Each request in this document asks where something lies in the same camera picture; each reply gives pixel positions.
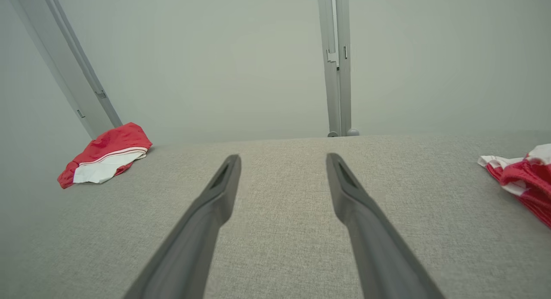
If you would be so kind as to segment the red basketball jersey number 23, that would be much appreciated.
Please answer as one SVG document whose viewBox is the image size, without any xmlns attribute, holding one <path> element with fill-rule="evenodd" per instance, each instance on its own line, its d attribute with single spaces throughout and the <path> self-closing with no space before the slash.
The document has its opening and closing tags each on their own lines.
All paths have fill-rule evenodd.
<svg viewBox="0 0 551 299">
<path fill-rule="evenodd" d="M 92 140 L 67 164 L 57 181 L 63 189 L 82 183 L 102 184 L 145 158 L 152 146 L 144 130 L 130 122 Z"/>
</svg>

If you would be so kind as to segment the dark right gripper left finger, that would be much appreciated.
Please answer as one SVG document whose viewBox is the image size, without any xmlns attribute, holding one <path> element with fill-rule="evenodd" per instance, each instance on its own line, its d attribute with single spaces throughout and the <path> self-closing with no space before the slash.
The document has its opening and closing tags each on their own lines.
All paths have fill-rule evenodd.
<svg viewBox="0 0 551 299">
<path fill-rule="evenodd" d="M 232 216 L 240 175 L 240 156 L 228 156 L 124 299 L 203 299 L 218 233 Z"/>
</svg>

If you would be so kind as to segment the grey slanted partition post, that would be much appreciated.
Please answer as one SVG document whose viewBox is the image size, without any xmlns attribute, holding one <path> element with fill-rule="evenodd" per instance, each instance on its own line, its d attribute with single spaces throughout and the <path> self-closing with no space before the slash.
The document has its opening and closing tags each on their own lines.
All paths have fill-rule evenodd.
<svg viewBox="0 0 551 299">
<path fill-rule="evenodd" d="M 122 126 L 59 0 L 9 0 L 85 130 Z"/>
</svg>

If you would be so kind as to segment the red shorts with white stripes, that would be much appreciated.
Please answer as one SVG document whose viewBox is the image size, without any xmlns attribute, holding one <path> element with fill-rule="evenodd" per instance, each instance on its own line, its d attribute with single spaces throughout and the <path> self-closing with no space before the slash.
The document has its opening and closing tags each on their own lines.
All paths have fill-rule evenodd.
<svg viewBox="0 0 551 299">
<path fill-rule="evenodd" d="M 536 146 L 523 158 L 480 156 L 478 164 L 551 229 L 551 143 Z"/>
</svg>

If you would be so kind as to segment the grey metal partition post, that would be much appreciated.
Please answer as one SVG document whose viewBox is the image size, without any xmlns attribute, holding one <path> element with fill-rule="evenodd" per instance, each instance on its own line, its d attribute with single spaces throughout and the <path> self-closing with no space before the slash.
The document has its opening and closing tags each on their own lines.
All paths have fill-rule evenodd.
<svg viewBox="0 0 551 299">
<path fill-rule="evenodd" d="M 350 0 L 318 0 L 329 132 L 352 128 Z"/>
</svg>

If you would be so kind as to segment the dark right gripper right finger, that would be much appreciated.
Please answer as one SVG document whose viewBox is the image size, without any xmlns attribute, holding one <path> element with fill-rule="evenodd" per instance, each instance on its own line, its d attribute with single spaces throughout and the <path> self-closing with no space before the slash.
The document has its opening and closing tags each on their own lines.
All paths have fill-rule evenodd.
<svg viewBox="0 0 551 299">
<path fill-rule="evenodd" d="M 364 299 L 445 299 L 341 156 L 326 168 L 334 212 L 350 234 Z"/>
</svg>

